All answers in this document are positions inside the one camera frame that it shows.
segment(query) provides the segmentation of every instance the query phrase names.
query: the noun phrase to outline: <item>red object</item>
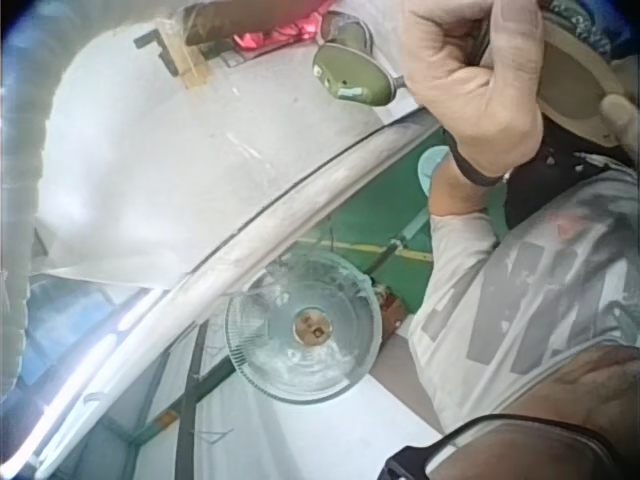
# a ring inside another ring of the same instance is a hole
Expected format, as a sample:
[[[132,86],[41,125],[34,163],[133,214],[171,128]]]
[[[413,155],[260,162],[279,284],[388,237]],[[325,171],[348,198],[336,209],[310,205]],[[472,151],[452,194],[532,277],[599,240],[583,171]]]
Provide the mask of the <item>red object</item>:
[[[284,45],[302,42],[315,38],[320,30],[322,15],[324,15],[333,0],[327,0],[318,10],[306,18],[301,18],[284,27],[275,28],[269,32],[245,33],[234,35],[233,42],[238,49],[245,51],[259,50],[267,48],[272,50]]]

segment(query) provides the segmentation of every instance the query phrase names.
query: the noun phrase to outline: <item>bracelet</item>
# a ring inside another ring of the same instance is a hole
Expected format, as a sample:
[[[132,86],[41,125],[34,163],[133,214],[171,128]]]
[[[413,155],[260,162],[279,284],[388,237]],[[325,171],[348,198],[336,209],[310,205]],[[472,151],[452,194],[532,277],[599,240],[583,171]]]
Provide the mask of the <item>bracelet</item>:
[[[462,156],[462,154],[458,150],[458,144],[453,138],[453,135],[445,131],[445,138],[447,141],[447,145],[451,150],[453,161],[456,163],[458,170],[460,170],[460,173],[462,173],[464,178],[479,187],[493,187],[494,185],[500,183],[503,178],[502,176],[488,177],[484,173],[480,172],[476,167],[471,165],[469,160]]]

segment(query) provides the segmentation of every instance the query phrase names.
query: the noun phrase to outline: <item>white t-shirt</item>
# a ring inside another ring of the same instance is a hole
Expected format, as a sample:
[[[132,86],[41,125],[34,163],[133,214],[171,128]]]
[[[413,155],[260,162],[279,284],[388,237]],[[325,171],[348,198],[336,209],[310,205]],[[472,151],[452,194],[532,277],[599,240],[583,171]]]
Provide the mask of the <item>white t-shirt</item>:
[[[485,214],[432,218],[435,265],[409,343],[446,431],[595,344],[640,346],[638,202],[636,174],[611,170],[500,245]]]

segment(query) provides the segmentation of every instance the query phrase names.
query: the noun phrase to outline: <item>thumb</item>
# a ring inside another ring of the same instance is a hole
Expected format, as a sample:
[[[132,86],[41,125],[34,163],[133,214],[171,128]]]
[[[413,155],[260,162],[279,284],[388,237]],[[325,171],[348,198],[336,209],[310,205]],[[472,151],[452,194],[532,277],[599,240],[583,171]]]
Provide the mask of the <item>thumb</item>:
[[[505,95],[509,101],[536,101],[544,56],[543,37],[537,0],[495,1],[491,45],[493,81],[499,95]]]
[[[611,133],[631,156],[637,169],[640,141],[638,109],[620,95],[607,95],[600,103],[600,114]]]

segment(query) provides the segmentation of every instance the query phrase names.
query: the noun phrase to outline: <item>electric fan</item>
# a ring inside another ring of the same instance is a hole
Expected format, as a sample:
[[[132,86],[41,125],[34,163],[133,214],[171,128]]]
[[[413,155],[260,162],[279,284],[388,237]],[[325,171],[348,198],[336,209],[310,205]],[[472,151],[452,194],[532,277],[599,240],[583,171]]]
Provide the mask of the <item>electric fan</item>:
[[[332,253],[291,253],[229,302],[225,337],[240,374],[271,398],[313,404],[360,381],[382,320],[369,277]]]

